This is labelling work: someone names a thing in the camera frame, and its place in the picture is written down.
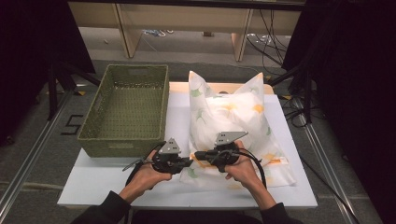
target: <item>white table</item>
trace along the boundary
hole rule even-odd
[[[187,150],[183,150],[188,148],[189,106],[190,99],[187,93],[170,93],[165,139],[174,137],[182,148],[183,157],[189,155]],[[265,95],[265,108],[268,122],[289,159],[291,170],[297,179],[297,183],[293,186],[268,190],[277,202],[284,203],[288,208],[318,206],[276,95]],[[82,149],[58,204],[67,207],[100,204],[110,190],[121,191],[128,175],[132,172],[131,169],[123,172],[122,168],[132,160],[135,159],[90,158]],[[147,191],[134,201],[133,208],[247,210],[258,207],[245,189],[203,191],[178,180],[179,175],[174,175],[172,180],[158,184],[153,190]]]

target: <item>black stand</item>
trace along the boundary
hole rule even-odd
[[[58,110],[58,97],[56,91],[56,80],[62,85],[65,91],[75,91],[76,82],[70,75],[70,72],[90,81],[93,85],[99,86],[100,81],[90,74],[76,68],[70,63],[53,63],[49,69],[49,117],[51,120]]]
[[[326,51],[332,41],[332,37],[341,21],[345,10],[346,1],[334,0],[330,5],[330,11],[323,23],[320,25],[312,44],[300,63],[290,69],[281,77],[269,81],[269,85],[275,86],[289,77],[294,77],[289,86],[290,94],[296,94],[304,86],[304,114],[306,123],[311,123],[311,81],[314,69],[318,68],[319,60],[323,59],[323,52]]]

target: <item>green basket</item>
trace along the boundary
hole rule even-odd
[[[78,135],[90,157],[142,157],[163,141],[167,65],[107,67]]]

